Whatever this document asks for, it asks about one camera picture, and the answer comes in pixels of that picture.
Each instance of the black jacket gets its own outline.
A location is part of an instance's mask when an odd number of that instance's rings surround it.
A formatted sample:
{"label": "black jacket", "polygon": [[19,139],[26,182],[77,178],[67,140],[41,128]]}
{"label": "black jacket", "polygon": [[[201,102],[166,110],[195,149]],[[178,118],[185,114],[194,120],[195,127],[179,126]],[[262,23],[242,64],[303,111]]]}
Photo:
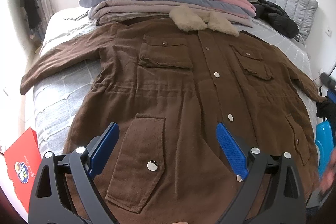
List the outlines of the black jacket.
{"label": "black jacket", "polygon": [[298,34],[299,27],[280,6],[266,0],[258,0],[252,4],[256,8],[254,18],[265,20],[280,34],[288,38],[293,38]]}

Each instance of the red box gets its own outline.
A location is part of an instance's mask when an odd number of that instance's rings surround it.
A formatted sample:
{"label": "red box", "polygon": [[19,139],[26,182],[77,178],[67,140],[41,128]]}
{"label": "red box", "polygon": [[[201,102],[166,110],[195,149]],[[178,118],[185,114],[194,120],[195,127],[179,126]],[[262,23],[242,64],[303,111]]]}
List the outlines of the red box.
{"label": "red box", "polygon": [[7,172],[17,198],[28,212],[29,200],[41,163],[36,132],[28,128],[5,152]]}

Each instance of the mattress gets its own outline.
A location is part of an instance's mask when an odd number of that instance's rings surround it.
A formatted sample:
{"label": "mattress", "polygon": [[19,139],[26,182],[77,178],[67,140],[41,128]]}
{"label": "mattress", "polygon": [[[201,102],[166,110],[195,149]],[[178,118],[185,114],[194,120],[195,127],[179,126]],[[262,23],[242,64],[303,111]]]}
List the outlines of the mattress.
{"label": "mattress", "polygon": [[[60,43],[97,28],[86,16],[86,10],[78,7],[56,13],[49,22],[41,55]],[[300,70],[312,78],[310,63],[302,44],[282,36],[265,22],[255,19],[252,22],[253,28],[237,24],[236,27],[239,31],[245,30],[280,48]],[[74,116],[100,71],[99,60],[85,60],[34,86],[35,129],[41,155],[47,151],[62,154]],[[301,90],[297,90],[316,130],[316,104]]]}

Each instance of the chest pocket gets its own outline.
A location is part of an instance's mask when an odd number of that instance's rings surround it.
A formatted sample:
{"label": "chest pocket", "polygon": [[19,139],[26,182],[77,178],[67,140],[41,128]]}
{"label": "chest pocket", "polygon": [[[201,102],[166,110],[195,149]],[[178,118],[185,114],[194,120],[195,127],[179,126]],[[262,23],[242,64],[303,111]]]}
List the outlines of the chest pocket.
{"label": "chest pocket", "polygon": [[193,67],[184,38],[158,38],[146,35],[141,45],[138,64],[147,68]]}
{"label": "chest pocket", "polygon": [[273,75],[270,69],[263,61],[263,56],[260,52],[241,48],[237,45],[230,44],[230,47],[237,56],[237,59],[244,69],[244,74],[253,75],[262,80],[271,80]]}

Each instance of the electrical socket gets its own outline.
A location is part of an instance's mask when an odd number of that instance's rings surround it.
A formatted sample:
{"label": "electrical socket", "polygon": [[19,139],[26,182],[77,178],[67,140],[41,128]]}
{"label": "electrical socket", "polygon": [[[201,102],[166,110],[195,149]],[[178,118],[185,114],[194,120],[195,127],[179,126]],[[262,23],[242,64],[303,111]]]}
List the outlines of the electrical socket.
{"label": "electrical socket", "polygon": [[327,33],[327,35],[328,35],[329,37],[331,37],[332,31],[331,31],[331,28],[330,28],[329,26],[327,26],[327,29],[326,29],[325,32]]}

